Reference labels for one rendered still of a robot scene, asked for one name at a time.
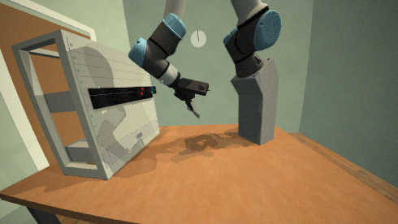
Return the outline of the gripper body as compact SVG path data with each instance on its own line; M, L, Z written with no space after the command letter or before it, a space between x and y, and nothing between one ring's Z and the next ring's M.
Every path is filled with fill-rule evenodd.
M167 87L173 88L176 93L176 94L174 93L174 96L179 97L181 101L185 101L184 97L188 97L189 99L195 98L196 93L190 93L190 92L179 90L178 85L179 85L179 82L181 81L180 77L181 77L181 74L178 72L178 75L177 75L175 81L172 84L167 85Z

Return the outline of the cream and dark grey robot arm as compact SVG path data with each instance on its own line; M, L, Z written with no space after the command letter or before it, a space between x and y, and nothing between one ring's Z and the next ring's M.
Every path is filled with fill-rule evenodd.
M147 41L139 38L128 53L128 57L136 65L161 84L172 84L178 75L177 69L167 61L167 57L176 52L173 48L186 34L186 28L181 21L185 4L186 0L167 0L164 19L154 33ZM237 76L245 78L263 67L262 59L255 52L270 48L277 41L281 31L281 18L279 13L270 11L268 5L261 0L231 0L231 4L238 23L223 39L223 44L235 63ZM181 78L178 88L205 96L209 84Z

